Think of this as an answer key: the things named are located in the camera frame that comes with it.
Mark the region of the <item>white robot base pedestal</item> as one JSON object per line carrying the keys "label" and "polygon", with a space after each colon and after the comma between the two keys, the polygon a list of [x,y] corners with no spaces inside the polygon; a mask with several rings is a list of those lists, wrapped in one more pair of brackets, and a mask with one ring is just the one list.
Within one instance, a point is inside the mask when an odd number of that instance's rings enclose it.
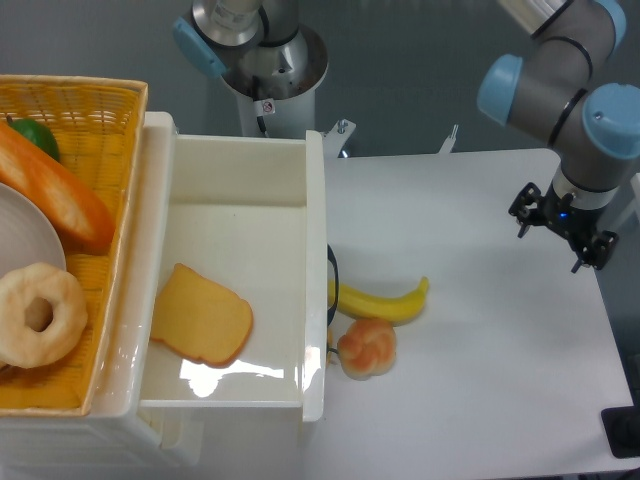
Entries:
{"label": "white robot base pedestal", "polygon": [[301,24],[278,46],[258,46],[223,76],[246,137],[303,139],[314,130],[316,90],[328,70],[321,37]]}

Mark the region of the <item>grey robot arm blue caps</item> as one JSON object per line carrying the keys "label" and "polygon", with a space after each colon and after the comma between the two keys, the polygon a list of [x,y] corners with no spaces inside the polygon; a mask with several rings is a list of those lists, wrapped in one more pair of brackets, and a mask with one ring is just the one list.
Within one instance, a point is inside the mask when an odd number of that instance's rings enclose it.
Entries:
{"label": "grey robot arm blue caps", "polygon": [[[589,88],[615,53],[626,17],[615,1],[506,1],[536,43],[529,58],[504,55],[487,71],[478,109],[560,156],[546,192],[526,185],[510,214],[566,240],[578,267],[602,269],[617,244],[597,223],[639,159],[639,91]],[[236,96],[247,136],[301,138],[315,126],[315,91],[328,69],[321,38],[295,1],[196,1],[172,27],[183,56]]]}

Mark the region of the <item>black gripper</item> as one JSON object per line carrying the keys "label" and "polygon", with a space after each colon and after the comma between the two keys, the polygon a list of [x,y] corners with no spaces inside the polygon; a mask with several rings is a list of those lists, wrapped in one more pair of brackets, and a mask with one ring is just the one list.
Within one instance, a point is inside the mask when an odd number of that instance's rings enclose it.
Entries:
{"label": "black gripper", "polygon": [[530,227],[542,226],[564,239],[577,257],[571,268],[577,273],[581,267],[603,269],[617,245],[615,232],[597,226],[604,211],[604,207],[579,208],[576,194],[559,196],[552,186],[542,194],[529,182],[516,195],[508,213],[519,225],[518,238],[523,238]]}

